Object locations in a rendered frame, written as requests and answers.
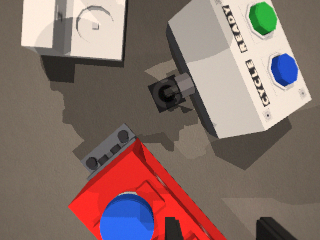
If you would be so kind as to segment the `red tube rack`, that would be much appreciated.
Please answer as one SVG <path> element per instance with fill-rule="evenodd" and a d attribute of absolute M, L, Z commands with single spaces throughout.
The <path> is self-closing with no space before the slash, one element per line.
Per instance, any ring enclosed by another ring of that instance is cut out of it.
<path fill-rule="evenodd" d="M 137 138 L 96 174 L 68 206 L 98 240 L 101 216 L 118 194 L 134 191 L 151 206 L 151 240 L 165 240 L 165 217 L 179 219 L 184 240 L 227 240 Z"/>

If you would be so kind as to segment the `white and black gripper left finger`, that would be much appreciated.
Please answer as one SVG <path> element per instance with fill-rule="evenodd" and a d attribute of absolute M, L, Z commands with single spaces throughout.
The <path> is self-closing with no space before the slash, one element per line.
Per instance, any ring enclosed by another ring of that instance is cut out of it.
<path fill-rule="evenodd" d="M 179 219 L 165 217 L 165 240 L 184 240 Z"/>

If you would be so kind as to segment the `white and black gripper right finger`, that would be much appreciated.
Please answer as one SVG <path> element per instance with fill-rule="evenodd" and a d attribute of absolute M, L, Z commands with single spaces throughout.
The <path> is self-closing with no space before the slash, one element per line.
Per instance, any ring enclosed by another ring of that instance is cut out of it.
<path fill-rule="evenodd" d="M 256 221 L 256 240 L 297 240 L 272 217 Z"/>

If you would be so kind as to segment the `dark grey bolted mounting bracket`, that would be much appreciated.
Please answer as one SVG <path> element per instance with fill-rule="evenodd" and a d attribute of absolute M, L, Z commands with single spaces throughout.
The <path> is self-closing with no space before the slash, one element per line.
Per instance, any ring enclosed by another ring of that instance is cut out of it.
<path fill-rule="evenodd" d="M 121 130 L 125 130 L 128 133 L 126 140 L 119 140 L 118 133 Z M 137 139 L 136 135 L 129 129 L 129 127 L 124 123 L 116 131 L 114 131 L 109 137 L 107 137 L 101 144 L 99 144 L 94 150 L 92 150 L 86 157 L 84 157 L 80 162 L 83 166 L 91 173 L 87 178 L 90 181 L 96 174 L 98 174 L 103 168 L 105 168 L 110 162 L 112 162 L 118 155 L 120 155 L 125 149 L 127 149 L 133 142 Z M 112 149 L 116 144 L 118 144 L 121 149 L 116 153 L 112 154 L 110 149 Z M 106 155 L 109 160 L 107 160 L 102 166 L 98 163 L 98 160 Z M 88 158 L 94 157 L 97 160 L 97 164 L 93 168 L 89 168 L 86 165 Z"/>

